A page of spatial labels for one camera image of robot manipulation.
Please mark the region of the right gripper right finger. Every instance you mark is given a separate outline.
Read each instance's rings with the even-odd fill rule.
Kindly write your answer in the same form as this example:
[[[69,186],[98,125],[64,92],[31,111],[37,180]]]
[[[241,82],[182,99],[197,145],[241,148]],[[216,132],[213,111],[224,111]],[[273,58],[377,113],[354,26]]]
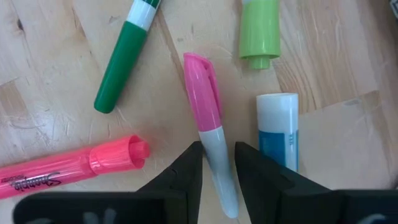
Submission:
[[[252,223],[397,223],[396,190],[330,190],[245,142],[235,164]]]

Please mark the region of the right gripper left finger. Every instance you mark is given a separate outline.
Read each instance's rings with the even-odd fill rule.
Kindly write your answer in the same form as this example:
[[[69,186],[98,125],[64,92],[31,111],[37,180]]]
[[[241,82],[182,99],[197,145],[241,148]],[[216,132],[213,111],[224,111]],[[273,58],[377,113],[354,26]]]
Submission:
[[[44,192],[22,199],[14,223],[197,223],[203,146],[193,142],[135,192]]]

